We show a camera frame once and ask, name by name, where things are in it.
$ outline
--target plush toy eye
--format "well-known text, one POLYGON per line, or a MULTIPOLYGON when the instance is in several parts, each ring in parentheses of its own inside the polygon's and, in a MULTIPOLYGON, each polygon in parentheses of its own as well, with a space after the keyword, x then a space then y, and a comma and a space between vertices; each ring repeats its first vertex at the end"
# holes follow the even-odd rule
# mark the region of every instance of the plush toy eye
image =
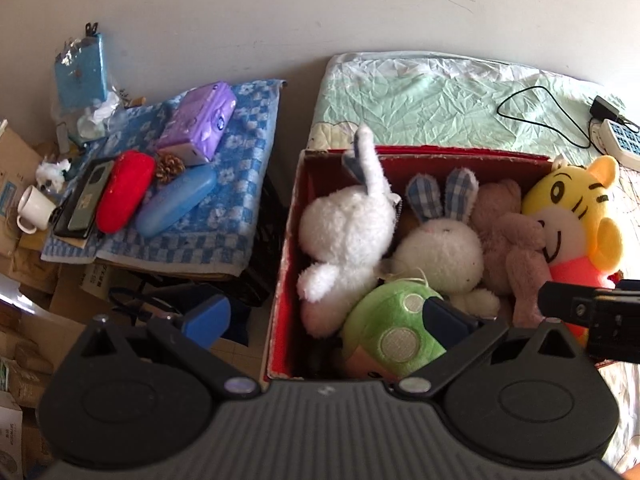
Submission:
POLYGON ((551 202, 557 204, 562 200, 564 196, 564 182, 562 180, 556 180, 551 187, 551 202))

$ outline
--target plush toy mouth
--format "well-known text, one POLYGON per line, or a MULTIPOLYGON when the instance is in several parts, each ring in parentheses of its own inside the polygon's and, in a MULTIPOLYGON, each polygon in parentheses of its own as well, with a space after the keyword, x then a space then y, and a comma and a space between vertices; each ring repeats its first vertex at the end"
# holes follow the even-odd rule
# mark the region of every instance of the plush toy mouth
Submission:
POLYGON ((548 264, 550 264, 553 260, 556 259, 556 256, 558 256, 558 253, 560 252, 561 244, 562 244, 562 232, 558 231, 558 241, 556 242, 556 250, 554 251, 554 253, 551 256, 549 256, 549 253, 546 250, 546 247, 542 249, 542 254, 544 255, 545 260, 548 264))

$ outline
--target mug handle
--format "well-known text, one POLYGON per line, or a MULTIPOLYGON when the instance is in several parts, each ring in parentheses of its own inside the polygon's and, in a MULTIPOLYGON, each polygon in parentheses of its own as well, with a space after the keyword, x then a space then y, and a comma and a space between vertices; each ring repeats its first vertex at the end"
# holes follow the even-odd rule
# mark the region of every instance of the mug handle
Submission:
POLYGON ((38 230, 38 228, 36 226, 33 226, 33 228, 31 228, 31 229, 25 227, 24 225, 22 225, 22 222, 20 221, 21 219, 22 219, 22 217, 20 215, 18 215, 18 218, 15 219, 15 222, 18 224, 18 227, 22 231, 27 233, 28 235, 32 235, 32 234, 34 234, 34 232, 36 232, 38 230))

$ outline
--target pine cone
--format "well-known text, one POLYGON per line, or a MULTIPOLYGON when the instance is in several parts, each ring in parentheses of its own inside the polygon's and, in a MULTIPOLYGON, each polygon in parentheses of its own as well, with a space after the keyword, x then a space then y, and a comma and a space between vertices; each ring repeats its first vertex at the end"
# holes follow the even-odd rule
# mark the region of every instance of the pine cone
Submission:
POLYGON ((184 162, 171 153, 162 153, 156 164, 156 178, 162 184, 168 184, 184 171, 184 162))

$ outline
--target wrinkled bed sheet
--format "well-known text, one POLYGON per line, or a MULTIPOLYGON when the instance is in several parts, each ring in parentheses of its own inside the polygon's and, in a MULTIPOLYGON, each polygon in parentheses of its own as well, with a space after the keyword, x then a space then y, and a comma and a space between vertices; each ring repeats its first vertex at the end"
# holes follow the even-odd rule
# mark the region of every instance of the wrinkled bed sheet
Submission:
MULTIPOLYGON (((588 164, 598 156, 572 146, 558 133, 508 120, 495 111, 498 103, 528 86, 545 86, 586 131, 589 108, 601 95, 624 110, 602 86, 529 66, 434 52, 356 53, 335 56, 320 87, 309 135, 309 149, 346 148, 361 122, 377 144, 436 144, 536 153, 560 153, 572 164, 588 164)), ((503 113, 549 124, 581 146, 587 139, 543 91, 525 92, 503 107, 503 113)), ((599 145, 597 126, 592 130, 599 145)), ((625 237, 622 270, 640 278, 640 210, 638 173, 622 168, 612 193, 616 221, 625 237)), ((620 406, 620 423, 604 460, 619 472, 640 462, 640 367, 615 363, 601 368, 620 406)))

